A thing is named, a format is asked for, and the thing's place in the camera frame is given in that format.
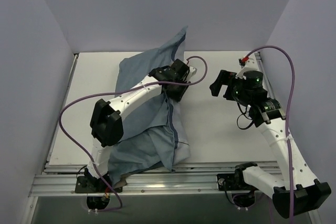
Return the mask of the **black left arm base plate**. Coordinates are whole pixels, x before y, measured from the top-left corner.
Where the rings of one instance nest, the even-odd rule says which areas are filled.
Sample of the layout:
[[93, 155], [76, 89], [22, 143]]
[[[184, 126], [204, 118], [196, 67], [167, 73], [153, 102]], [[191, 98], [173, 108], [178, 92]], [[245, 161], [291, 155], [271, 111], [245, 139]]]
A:
[[77, 194], [93, 194], [111, 192], [110, 188], [101, 178], [88, 178], [87, 176], [78, 176], [75, 186]]

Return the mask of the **blue plaid pillowcase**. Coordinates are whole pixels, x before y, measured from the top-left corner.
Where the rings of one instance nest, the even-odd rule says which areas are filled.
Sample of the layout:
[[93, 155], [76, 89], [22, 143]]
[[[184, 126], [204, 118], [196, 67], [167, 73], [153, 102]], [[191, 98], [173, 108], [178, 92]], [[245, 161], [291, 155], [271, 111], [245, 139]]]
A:
[[[116, 91], [125, 91], [154, 68], [184, 59], [187, 27], [159, 48], [123, 59], [119, 64]], [[113, 146], [108, 173], [114, 188], [125, 185], [131, 174], [173, 166], [190, 157], [191, 151], [182, 125], [180, 104], [164, 93], [139, 106], [123, 120], [124, 135]]]

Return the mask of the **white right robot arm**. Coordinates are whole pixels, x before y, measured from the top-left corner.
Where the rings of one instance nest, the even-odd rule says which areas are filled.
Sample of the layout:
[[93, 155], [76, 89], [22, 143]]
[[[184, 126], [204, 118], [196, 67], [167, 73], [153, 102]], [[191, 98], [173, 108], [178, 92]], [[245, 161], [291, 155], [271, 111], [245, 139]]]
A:
[[263, 135], [279, 165], [283, 179], [263, 171], [255, 162], [237, 165], [233, 175], [236, 187], [254, 187], [269, 198], [285, 219], [318, 209], [331, 194], [327, 182], [320, 182], [302, 157], [294, 139], [286, 135], [286, 115], [280, 103], [263, 88], [263, 73], [249, 70], [238, 77], [221, 70], [210, 85], [212, 96], [227, 89], [224, 98], [249, 109], [252, 125]]

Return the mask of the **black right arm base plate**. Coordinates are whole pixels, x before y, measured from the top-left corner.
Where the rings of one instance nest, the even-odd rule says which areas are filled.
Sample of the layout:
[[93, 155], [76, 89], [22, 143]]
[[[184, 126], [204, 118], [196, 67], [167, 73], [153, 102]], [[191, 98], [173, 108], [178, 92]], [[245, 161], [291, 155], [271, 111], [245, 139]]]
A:
[[257, 188], [251, 185], [239, 184], [234, 173], [217, 174], [217, 188], [219, 191], [256, 191]]

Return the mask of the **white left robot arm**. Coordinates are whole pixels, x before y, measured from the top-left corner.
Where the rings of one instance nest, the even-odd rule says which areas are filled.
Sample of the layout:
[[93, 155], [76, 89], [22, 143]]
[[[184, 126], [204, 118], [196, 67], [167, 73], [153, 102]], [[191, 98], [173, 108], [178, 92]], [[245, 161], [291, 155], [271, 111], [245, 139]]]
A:
[[85, 169], [87, 186], [94, 192], [105, 188], [108, 160], [112, 146], [124, 135], [124, 120], [134, 110], [154, 97], [164, 94], [169, 100], [180, 102], [190, 79], [197, 69], [189, 61], [176, 59], [171, 65], [151, 70], [142, 80], [126, 92], [117, 92], [117, 97], [95, 103], [90, 121], [94, 138], [90, 162]]

